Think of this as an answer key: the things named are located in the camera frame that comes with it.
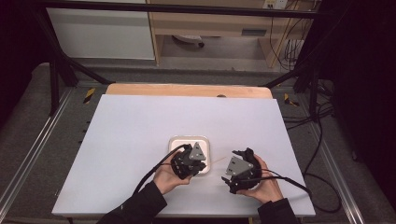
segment black jacket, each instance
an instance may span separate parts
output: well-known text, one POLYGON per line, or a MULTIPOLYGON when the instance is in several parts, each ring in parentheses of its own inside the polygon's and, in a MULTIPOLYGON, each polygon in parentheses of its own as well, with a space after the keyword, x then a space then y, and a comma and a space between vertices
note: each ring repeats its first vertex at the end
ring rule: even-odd
MULTIPOLYGON (((149 224, 166 205, 165 198, 151 181, 139 193, 104 215, 98 224, 149 224)), ((288 199, 265 203, 258 212, 262 224, 298 223, 288 199)))

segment power outlet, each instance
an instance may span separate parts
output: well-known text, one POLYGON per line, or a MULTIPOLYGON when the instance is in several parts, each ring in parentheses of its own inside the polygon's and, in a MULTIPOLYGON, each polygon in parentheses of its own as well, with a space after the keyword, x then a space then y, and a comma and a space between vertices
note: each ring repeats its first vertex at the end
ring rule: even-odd
POLYGON ((276 0, 265 0, 264 5, 262 5, 262 8, 274 9, 275 5, 276 5, 276 0))
POLYGON ((274 4, 274 9, 285 9, 288 0, 276 0, 274 4))

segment white panel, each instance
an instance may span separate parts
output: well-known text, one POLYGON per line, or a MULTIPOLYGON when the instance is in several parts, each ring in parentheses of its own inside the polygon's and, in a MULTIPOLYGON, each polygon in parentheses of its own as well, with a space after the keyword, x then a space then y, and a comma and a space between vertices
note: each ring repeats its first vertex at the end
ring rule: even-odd
MULTIPOLYGON (((160 216, 257 216, 260 204, 231 194, 221 180, 233 150, 250 147, 271 170, 304 183, 276 100, 103 95, 52 213, 99 215, 119 206, 175 135, 206 136, 215 162, 166 194, 160 216)), ((303 190, 279 186, 295 215, 315 214, 303 190)))
POLYGON ((62 8, 49 8, 48 12, 61 47, 70 57, 154 60, 146 12, 62 8))

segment white table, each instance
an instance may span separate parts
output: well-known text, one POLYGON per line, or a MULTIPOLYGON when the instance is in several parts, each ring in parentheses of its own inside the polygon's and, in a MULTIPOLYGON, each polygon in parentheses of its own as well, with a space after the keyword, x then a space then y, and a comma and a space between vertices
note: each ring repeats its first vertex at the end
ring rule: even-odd
MULTIPOLYGON (((211 160, 222 160, 166 194, 159 217, 257 216, 259 203, 229 193, 220 178, 232 151, 246 147, 271 170, 304 185, 276 100, 103 95, 52 213, 86 217, 114 209, 166 155, 174 135, 206 136, 211 160)), ((278 183, 296 216, 315 214, 303 190, 278 183)))

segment human hand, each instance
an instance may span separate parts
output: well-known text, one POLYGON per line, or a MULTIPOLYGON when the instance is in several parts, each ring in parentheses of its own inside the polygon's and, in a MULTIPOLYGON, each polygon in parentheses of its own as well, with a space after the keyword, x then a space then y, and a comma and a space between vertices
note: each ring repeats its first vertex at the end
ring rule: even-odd
POLYGON ((177 153, 178 151, 172 154, 168 159, 166 159, 166 161, 163 162, 163 165, 161 165, 157 171, 155 171, 153 181, 155 185, 157 185, 157 188, 160 190, 161 194, 168 193, 179 185, 190 184, 192 175, 187 176, 185 179, 180 179, 177 175, 175 175, 170 165, 172 158, 174 158, 177 153))
MULTIPOLYGON (((265 171, 268 170, 265 161, 256 154, 254 158, 256 158, 262 168, 262 177, 272 176, 271 172, 265 171)), ((255 198, 262 203, 268 203, 270 201, 276 202, 283 199, 282 192, 280 191, 276 179, 262 180, 255 189, 240 189, 236 193, 255 198)))

